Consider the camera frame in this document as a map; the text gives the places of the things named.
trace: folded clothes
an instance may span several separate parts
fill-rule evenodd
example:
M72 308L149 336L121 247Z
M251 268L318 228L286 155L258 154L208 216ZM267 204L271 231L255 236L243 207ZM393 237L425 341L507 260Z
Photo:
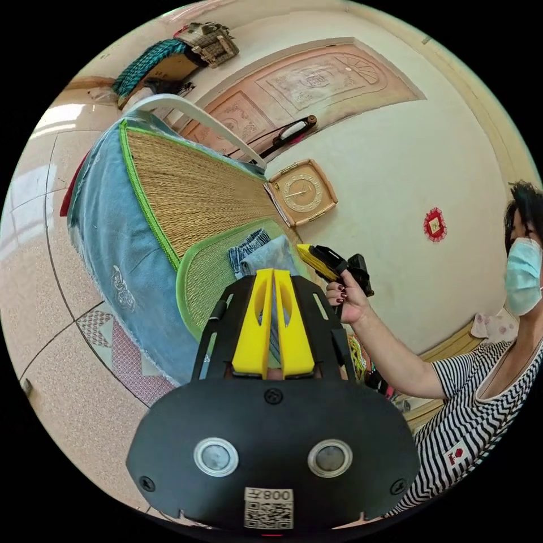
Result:
M247 275L256 275L258 270L273 268L287 270L291 275L299 275L290 252L290 244L285 235L261 244L267 237L266 232L259 230L247 237L237 247L229 250L229 258L237 279ZM277 320L277 305L275 303L275 290L273 293L273 306L271 311L270 351L276 360L280 361L279 335Z
M236 279L241 279L244 276L242 272L242 260L270 241L270 236L267 232L260 228L247 236L237 247L228 249L228 258L230 259L230 265L232 266L232 270L234 270Z

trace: screw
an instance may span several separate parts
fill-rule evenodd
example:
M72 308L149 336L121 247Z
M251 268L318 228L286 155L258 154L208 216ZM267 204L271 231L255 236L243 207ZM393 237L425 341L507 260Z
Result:
M264 399L272 406L276 406L283 400L283 392L279 389L268 389L264 392Z
M390 493L393 496L397 496L398 494L401 494L406 489L406 480L405 479L398 479L391 487L390 487Z
M143 477L140 477L140 486L146 492L154 492L154 482L149 477L145 477L145 475Z

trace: black hair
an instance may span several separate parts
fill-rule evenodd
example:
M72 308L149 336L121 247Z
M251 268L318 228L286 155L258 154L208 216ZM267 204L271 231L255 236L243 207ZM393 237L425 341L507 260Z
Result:
M520 220L526 231L532 225L533 231L543 239L543 192L525 181L519 181L511 187L513 200L505 213L505 249L511 249L511 233L514 226L515 212L520 213Z

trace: tile floor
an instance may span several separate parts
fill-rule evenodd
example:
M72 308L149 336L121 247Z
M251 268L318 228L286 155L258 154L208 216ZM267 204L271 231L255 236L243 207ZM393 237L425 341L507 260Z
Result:
M114 498L148 511L124 459L148 406L171 390L125 335L72 249L59 216L81 159L120 116L64 92L17 166L0 222L2 331L30 403L69 459Z

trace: hand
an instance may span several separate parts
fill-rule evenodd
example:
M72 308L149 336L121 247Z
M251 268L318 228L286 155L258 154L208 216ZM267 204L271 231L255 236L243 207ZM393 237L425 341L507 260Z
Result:
M370 308L369 301L349 271L345 270L341 278L345 286L330 283L326 287L326 298L332 307L343 304L342 323L354 324Z

